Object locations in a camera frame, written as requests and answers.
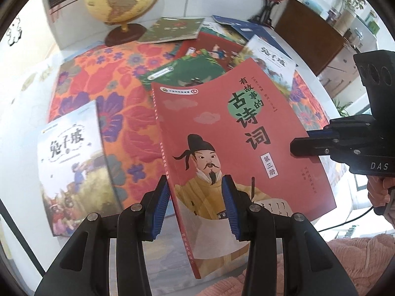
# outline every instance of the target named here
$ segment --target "blue book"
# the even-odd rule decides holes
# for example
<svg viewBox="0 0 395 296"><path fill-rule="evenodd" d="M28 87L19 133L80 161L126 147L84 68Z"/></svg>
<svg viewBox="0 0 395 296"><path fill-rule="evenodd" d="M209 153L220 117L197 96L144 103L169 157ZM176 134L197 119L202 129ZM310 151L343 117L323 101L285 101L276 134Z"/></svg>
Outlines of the blue book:
<svg viewBox="0 0 395 296"><path fill-rule="evenodd" d="M264 39L270 45L274 46L277 50L284 53L287 57L290 57L285 52L285 50L278 44L278 42L264 29L262 25L251 23L248 21L219 17L215 15L213 15L213 18L220 24L230 25L247 40L251 40L254 35L257 35L258 37Z"/></svg>

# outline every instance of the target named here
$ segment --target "pink textured fabric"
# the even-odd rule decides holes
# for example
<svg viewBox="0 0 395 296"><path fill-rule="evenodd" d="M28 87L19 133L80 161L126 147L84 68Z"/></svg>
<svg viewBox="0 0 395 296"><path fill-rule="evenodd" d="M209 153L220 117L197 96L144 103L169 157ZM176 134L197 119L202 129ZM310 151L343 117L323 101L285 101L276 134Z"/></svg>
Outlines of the pink textured fabric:
<svg viewBox="0 0 395 296"><path fill-rule="evenodd" d="M354 283L359 296L374 286L395 253L394 237L381 234L374 238L335 239L328 243ZM197 296L240 296L245 271L206 288ZM284 291L284 260L277 255L277 296Z"/></svg>

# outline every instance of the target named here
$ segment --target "globe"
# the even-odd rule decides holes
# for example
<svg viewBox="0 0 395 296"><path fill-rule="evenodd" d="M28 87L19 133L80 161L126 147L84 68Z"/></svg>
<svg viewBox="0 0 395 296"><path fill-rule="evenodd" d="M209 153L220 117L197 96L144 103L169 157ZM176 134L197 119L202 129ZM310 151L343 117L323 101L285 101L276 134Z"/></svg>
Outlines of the globe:
<svg viewBox="0 0 395 296"><path fill-rule="evenodd" d="M148 12L157 0L85 0L88 12L96 19L108 24L121 24L106 37L105 44L114 46L137 40L146 28L139 24L128 24Z"/></svg>

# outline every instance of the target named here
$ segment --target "black hat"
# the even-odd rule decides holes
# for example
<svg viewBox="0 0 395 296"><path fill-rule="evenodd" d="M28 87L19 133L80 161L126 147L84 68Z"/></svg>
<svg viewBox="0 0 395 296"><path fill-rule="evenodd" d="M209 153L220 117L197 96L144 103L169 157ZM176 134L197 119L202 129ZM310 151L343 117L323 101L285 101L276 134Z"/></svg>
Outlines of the black hat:
<svg viewBox="0 0 395 296"><path fill-rule="evenodd" d="M188 146L189 150L185 150L181 156L173 157L174 159L180 160L185 157L185 166L186 169L189 169L189 156L193 155L196 151L199 150L212 150L215 151L214 147L207 141L204 141L201 136L198 134L190 134L188 136Z"/></svg>

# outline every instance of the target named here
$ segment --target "globe base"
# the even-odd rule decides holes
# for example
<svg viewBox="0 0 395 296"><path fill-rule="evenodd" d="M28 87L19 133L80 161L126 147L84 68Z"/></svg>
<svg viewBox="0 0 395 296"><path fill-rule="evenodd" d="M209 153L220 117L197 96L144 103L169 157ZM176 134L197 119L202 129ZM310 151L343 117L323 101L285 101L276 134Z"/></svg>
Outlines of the globe base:
<svg viewBox="0 0 395 296"><path fill-rule="evenodd" d="M120 26L111 30L110 33L105 37L105 45L117 46L120 44L135 41L138 40L147 31L147 29L141 24L129 23L127 26L127 31L122 30L122 27Z"/></svg>

